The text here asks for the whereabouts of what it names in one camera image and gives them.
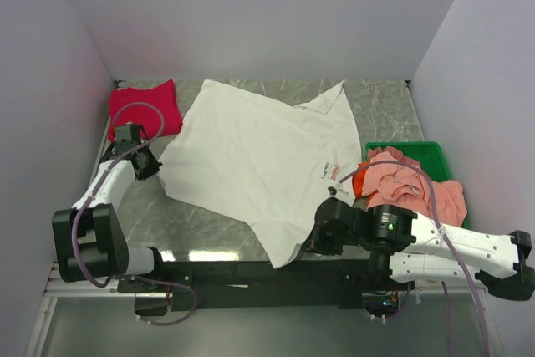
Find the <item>white t shirt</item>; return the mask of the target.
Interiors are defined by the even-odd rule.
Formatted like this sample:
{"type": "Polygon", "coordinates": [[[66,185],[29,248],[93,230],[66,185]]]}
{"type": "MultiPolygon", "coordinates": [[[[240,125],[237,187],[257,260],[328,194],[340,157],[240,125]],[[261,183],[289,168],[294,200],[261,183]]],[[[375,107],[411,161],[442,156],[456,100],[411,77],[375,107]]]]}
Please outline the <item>white t shirt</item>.
{"type": "Polygon", "coordinates": [[[206,80],[160,162],[168,197],[245,222],[281,268],[361,145],[342,84],[291,106],[206,80]]]}

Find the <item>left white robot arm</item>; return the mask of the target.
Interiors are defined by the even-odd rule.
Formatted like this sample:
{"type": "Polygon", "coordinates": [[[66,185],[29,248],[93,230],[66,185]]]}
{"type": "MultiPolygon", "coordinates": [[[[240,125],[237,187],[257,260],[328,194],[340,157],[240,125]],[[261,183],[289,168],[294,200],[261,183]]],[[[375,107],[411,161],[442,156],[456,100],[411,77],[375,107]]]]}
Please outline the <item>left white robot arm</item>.
{"type": "Polygon", "coordinates": [[[69,209],[54,213],[54,246],[64,282],[93,280],[96,287],[104,287],[112,277],[137,275],[147,291],[165,286],[167,271],[156,262],[157,250],[129,247],[116,213],[134,181],[160,170],[149,143],[142,125],[115,127],[88,190],[69,209]]]}

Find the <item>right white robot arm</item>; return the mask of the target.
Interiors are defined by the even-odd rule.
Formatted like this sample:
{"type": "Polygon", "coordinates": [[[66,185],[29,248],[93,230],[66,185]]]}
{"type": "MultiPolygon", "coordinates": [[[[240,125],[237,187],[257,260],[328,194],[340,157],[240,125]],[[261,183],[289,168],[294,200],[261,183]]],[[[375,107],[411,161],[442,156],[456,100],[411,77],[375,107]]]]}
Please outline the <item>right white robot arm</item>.
{"type": "Polygon", "coordinates": [[[401,207],[380,205],[363,211],[329,198],[318,207],[302,249],[335,256],[346,246],[369,252],[367,280],[377,289],[393,282],[465,280],[508,301],[528,301],[534,295],[527,232],[485,234],[437,224],[401,207]]]}

